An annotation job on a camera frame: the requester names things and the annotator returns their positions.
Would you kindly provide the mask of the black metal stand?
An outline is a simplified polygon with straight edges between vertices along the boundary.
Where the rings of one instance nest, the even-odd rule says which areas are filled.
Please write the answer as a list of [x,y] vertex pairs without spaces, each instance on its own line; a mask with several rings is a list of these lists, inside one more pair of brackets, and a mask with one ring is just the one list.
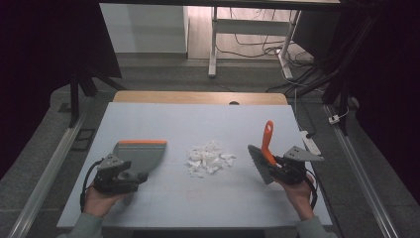
[[92,66],[80,66],[70,77],[70,122],[68,127],[73,128],[81,117],[79,90],[82,90],[85,96],[95,97],[98,89],[93,81],[99,79],[105,84],[111,86],[117,91],[126,90],[126,87],[113,80],[110,76],[95,69]]
[[349,112],[349,85],[351,82],[351,66],[356,63],[356,56],[361,51],[363,43],[376,21],[376,17],[364,16],[354,25],[349,35],[341,41],[340,46],[323,64],[329,66],[319,79],[303,86],[295,93],[296,98],[302,98],[304,95],[327,85],[326,90],[321,95],[323,104],[333,104],[337,98],[340,99],[338,122],[339,128],[344,134],[347,134],[346,117]]

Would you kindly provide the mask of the orange-handled grey brush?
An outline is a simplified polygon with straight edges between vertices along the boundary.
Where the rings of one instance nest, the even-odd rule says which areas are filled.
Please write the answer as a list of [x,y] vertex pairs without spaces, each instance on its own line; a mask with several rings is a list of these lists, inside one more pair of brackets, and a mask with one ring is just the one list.
[[259,148],[254,145],[248,145],[249,154],[260,176],[262,177],[262,181],[265,184],[270,184],[274,182],[274,179],[269,174],[267,165],[268,164],[277,165],[274,155],[269,150],[269,144],[271,141],[272,131],[273,131],[273,122],[268,120],[265,123],[264,129],[263,129],[262,145]]

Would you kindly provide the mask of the white cabinet panel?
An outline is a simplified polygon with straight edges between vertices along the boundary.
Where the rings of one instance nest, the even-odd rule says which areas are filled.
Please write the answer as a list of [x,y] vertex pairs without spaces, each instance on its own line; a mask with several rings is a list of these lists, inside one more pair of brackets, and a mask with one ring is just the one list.
[[101,3],[116,53],[186,54],[187,8]]

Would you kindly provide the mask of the black floor plate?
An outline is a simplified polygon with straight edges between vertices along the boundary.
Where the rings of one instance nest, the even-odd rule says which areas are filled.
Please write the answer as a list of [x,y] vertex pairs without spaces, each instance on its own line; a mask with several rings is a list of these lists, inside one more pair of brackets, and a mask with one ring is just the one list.
[[93,143],[95,132],[95,129],[80,129],[70,149],[75,152],[88,151]]

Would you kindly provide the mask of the white power strip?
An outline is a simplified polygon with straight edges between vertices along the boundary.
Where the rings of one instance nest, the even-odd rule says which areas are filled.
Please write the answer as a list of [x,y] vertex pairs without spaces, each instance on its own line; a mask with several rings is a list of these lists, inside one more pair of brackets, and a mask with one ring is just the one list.
[[301,139],[304,145],[306,146],[307,150],[316,156],[320,156],[321,151],[319,150],[313,139],[309,138],[308,135],[309,133],[307,131],[300,132]]

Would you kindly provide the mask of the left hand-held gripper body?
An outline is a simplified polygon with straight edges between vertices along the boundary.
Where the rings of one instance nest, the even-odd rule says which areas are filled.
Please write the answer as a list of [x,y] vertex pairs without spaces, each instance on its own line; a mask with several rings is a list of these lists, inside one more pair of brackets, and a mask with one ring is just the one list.
[[122,176],[131,167],[130,161],[123,161],[114,154],[104,158],[94,178],[94,187],[103,194],[124,194],[136,192],[140,181],[137,178]]

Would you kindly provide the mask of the white desk frame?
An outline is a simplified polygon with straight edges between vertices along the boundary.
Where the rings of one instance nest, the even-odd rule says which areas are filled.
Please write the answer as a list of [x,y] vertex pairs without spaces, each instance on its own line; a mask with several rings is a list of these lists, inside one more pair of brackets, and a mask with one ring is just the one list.
[[210,77],[216,76],[217,68],[217,36],[219,34],[228,35],[256,35],[256,36],[277,36],[283,37],[283,45],[280,50],[275,50],[274,54],[278,58],[281,66],[281,72],[285,79],[292,79],[293,75],[289,63],[286,59],[288,47],[300,15],[299,10],[290,10],[287,21],[274,20],[245,20],[235,19],[231,16],[229,19],[218,17],[218,7],[212,8],[211,14],[211,48],[209,55]]

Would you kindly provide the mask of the person's right hand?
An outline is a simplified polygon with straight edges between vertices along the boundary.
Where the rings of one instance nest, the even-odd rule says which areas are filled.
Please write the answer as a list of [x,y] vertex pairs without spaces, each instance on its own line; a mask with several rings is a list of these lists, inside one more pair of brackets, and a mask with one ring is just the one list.
[[285,190],[289,202],[301,221],[315,217],[313,208],[310,205],[311,187],[306,181],[294,185],[286,184],[278,179],[276,182]]

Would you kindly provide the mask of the person's left hand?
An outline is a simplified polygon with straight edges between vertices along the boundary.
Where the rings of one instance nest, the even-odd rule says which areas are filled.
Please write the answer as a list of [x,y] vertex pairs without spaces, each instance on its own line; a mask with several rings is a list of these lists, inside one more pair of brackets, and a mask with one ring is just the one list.
[[86,192],[82,212],[95,217],[103,218],[109,213],[117,201],[125,198],[126,196],[126,193],[115,195],[103,194],[92,186]]

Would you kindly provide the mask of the pile of white paper scraps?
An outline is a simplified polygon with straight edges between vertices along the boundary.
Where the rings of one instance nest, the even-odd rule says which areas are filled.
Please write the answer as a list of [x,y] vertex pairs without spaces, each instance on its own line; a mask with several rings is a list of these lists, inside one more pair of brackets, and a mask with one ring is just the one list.
[[192,178],[203,179],[206,175],[212,176],[225,167],[231,167],[236,158],[236,155],[226,153],[217,141],[209,141],[187,151],[185,165]]

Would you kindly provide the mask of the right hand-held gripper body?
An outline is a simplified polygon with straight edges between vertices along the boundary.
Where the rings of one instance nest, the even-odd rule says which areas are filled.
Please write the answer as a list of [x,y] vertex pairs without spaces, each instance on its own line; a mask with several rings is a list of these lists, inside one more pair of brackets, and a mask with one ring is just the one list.
[[275,178],[289,185],[302,183],[306,178],[306,162],[323,161],[321,156],[296,146],[285,152],[282,157],[275,156],[275,159],[279,170],[279,176]]

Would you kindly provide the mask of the aluminium rail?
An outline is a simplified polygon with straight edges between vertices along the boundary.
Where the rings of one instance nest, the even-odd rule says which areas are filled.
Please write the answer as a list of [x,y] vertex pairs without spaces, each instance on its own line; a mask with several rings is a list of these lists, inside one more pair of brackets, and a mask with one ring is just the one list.
[[72,126],[67,128],[64,132],[49,163],[33,189],[24,208],[20,212],[11,231],[7,235],[7,238],[26,238],[86,116],[86,113],[81,113]]
[[373,183],[370,181],[367,171],[361,162],[361,157],[356,151],[354,144],[349,136],[346,136],[343,130],[336,124],[330,126],[344,151],[347,161],[358,182],[358,185],[367,202],[370,213],[372,214],[376,225],[378,226],[383,238],[400,238],[400,235],[385,208],[382,199],[379,197]]

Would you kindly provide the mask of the grey dustpan with orange edge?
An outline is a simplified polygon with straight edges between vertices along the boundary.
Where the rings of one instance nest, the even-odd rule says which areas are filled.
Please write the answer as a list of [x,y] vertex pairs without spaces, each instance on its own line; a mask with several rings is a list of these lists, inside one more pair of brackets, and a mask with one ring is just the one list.
[[121,179],[139,179],[146,176],[161,162],[166,148],[165,140],[119,141],[113,154],[131,166],[120,173]]

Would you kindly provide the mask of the wooden table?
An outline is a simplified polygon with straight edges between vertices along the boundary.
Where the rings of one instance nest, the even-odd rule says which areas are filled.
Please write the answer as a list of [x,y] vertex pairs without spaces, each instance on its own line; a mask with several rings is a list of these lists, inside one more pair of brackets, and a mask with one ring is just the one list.
[[251,92],[194,92],[194,91],[118,91],[114,102],[175,103],[175,104],[221,104],[233,102],[240,105],[286,105],[281,93]]

